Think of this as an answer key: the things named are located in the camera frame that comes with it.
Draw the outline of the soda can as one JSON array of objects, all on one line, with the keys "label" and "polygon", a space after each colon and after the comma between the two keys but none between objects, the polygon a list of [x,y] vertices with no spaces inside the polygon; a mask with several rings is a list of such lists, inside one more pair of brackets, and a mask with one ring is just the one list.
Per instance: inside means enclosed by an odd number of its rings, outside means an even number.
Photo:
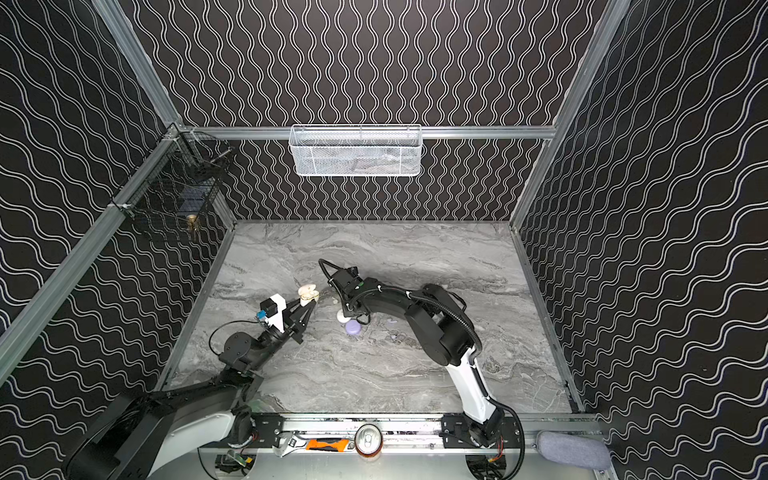
[{"label": "soda can", "polygon": [[354,447],[359,456],[366,460],[375,460],[381,454],[384,438],[375,424],[364,424],[355,433]]}]

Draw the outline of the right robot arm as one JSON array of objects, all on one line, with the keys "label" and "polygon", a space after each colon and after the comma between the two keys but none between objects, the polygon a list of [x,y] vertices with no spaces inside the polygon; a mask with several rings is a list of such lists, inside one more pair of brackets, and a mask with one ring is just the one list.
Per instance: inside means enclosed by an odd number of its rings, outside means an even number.
[{"label": "right robot arm", "polygon": [[374,278],[332,279],[329,284],[348,318],[384,313],[404,319],[425,354],[445,367],[459,393],[465,427],[458,437],[477,447],[500,443],[504,409],[482,376],[477,363],[482,341],[455,296],[436,284],[408,290]]}]

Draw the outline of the beige earbud charging case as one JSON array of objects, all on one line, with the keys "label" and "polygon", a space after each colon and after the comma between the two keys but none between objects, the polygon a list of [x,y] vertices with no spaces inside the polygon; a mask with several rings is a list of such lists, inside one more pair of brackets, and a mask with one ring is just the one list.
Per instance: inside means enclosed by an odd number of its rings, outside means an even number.
[{"label": "beige earbud charging case", "polygon": [[316,284],[305,284],[298,289],[300,304],[302,306],[319,299],[320,292]]}]

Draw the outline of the purple round earbud case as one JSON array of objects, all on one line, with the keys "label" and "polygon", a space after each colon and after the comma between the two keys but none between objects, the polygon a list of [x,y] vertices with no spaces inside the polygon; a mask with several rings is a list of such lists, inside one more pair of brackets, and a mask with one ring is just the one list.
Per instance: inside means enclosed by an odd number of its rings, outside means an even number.
[{"label": "purple round earbud case", "polygon": [[362,331],[362,324],[357,320],[350,320],[344,325],[345,332],[350,336],[357,336]]}]

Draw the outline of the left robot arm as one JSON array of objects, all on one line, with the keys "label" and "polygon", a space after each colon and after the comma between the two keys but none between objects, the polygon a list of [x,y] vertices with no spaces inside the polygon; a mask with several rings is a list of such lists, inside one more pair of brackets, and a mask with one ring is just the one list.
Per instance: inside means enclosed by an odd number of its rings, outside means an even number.
[{"label": "left robot arm", "polygon": [[248,401],[258,370],[290,340],[302,342],[316,301],[265,302],[278,323],[258,337],[236,332],[211,379],[145,394],[121,394],[75,442],[62,471],[67,479],[146,479],[167,463],[212,442],[247,444],[253,434]]}]

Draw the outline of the orange utility knife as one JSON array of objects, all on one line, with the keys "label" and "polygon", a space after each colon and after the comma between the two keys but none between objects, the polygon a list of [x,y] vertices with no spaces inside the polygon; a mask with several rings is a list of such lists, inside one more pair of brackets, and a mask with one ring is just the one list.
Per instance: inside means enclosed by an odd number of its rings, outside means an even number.
[{"label": "orange utility knife", "polygon": [[315,438],[307,441],[305,449],[308,451],[345,452],[354,448],[351,440],[346,438]]}]

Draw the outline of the white round earbud case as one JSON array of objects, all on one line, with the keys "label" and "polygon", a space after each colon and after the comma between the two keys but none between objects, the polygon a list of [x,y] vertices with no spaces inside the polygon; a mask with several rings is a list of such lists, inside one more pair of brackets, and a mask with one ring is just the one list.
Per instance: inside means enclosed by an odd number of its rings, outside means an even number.
[{"label": "white round earbud case", "polygon": [[351,317],[347,317],[342,309],[337,312],[336,318],[342,324],[346,324],[351,320]]}]

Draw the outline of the adjustable wrench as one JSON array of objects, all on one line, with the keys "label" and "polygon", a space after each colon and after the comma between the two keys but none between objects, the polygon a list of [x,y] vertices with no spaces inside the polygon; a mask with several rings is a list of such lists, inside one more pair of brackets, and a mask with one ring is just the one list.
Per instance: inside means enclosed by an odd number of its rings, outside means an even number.
[{"label": "adjustable wrench", "polygon": [[283,432],[273,444],[273,453],[283,458],[296,450],[304,450],[309,439],[296,432]]}]

